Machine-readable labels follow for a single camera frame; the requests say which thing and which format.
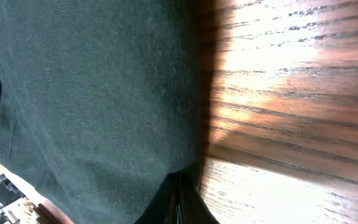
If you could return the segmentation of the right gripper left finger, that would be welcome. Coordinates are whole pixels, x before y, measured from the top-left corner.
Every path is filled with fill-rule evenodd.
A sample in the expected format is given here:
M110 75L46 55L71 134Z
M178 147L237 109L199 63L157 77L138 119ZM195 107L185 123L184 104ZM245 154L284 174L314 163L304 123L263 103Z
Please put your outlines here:
M177 175L168 174L135 224L173 224L176 222Z

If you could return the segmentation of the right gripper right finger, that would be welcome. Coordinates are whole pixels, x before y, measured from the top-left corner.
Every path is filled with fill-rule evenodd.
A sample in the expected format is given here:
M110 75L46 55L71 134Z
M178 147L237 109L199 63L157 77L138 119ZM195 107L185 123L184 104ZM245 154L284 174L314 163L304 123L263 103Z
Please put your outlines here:
M178 222L219 224L187 175L181 175L178 183Z

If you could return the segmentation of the black t-shirt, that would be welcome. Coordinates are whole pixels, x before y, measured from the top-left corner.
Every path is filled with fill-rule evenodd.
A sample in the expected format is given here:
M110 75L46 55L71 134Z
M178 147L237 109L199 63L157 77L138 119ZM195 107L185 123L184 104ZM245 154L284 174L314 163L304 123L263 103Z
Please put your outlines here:
M201 174L194 1L0 1L0 164L75 223Z

